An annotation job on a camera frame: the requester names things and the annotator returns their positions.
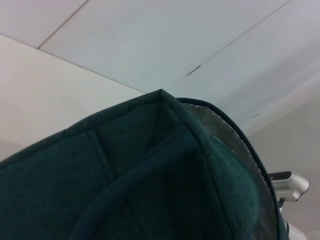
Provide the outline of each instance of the white wall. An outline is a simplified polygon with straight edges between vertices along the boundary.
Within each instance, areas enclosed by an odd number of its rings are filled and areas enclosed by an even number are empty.
[[[268,172],[290,170],[309,179],[309,190],[285,203],[283,215],[307,236],[320,230],[320,94],[249,139]]]
[[[141,92],[0,36],[0,160]]]

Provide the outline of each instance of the quilted fabric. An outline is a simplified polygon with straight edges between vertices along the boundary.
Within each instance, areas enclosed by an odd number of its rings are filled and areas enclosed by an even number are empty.
[[[9,157],[0,239],[288,239],[260,160],[215,110],[158,90]]]

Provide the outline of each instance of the green fabric bag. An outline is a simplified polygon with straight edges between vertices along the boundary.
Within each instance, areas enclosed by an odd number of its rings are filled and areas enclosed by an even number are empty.
[[[0,163],[3,240],[287,240],[239,128],[163,90],[91,115]]]

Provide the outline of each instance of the ceiling panel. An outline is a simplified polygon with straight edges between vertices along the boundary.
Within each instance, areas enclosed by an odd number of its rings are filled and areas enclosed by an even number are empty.
[[[206,100],[248,134],[319,94],[320,2],[292,0],[167,90]]]
[[[0,34],[39,47],[85,0],[1,0]]]
[[[171,85],[286,0],[90,0],[41,50],[144,92]]]

